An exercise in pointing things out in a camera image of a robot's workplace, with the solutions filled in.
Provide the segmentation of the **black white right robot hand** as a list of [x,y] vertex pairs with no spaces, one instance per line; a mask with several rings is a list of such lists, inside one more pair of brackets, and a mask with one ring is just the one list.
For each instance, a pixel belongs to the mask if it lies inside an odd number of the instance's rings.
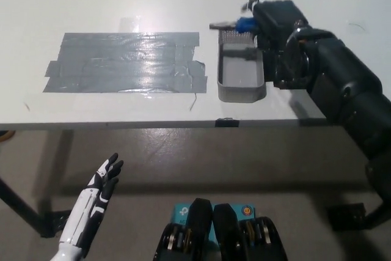
[[290,35],[309,22],[292,0],[248,0],[242,12],[251,11],[259,35],[269,43],[269,49],[282,52]]

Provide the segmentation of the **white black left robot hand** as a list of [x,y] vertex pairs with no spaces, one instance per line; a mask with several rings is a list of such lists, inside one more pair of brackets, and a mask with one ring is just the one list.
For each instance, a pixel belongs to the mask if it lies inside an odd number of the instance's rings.
[[73,206],[60,237],[60,244],[80,248],[87,255],[119,182],[123,161],[114,153],[95,171]]

